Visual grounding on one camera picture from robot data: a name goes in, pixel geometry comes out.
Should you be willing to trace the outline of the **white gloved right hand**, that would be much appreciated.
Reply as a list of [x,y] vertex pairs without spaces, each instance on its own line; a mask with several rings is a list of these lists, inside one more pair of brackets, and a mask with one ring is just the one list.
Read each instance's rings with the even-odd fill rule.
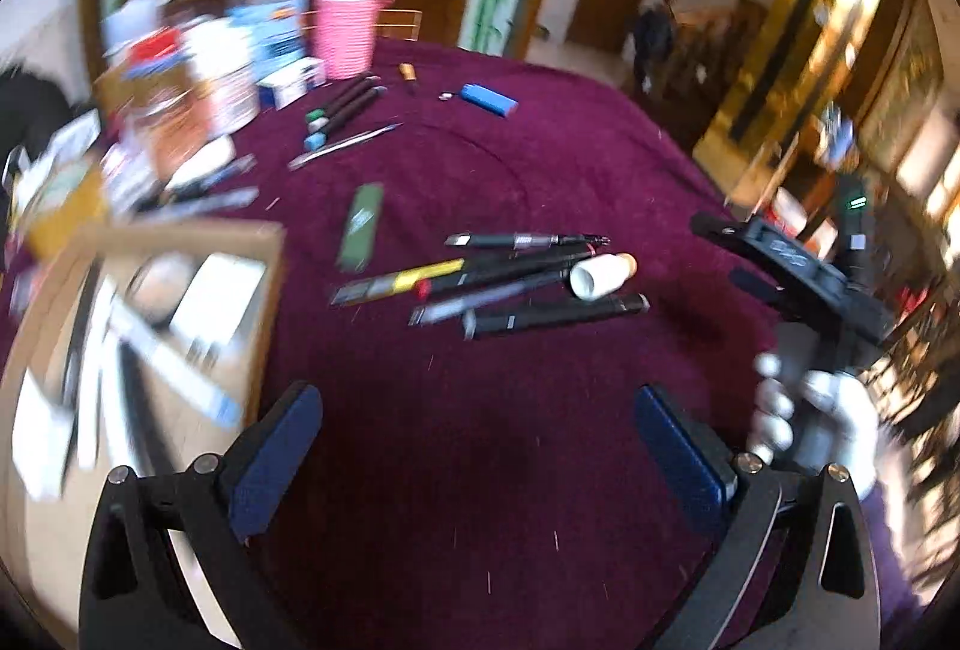
[[782,361],[760,353],[760,378],[747,450],[765,465],[776,460],[820,473],[843,467],[859,499],[877,483],[878,414],[861,380],[848,372],[809,371],[792,386],[781,379]]

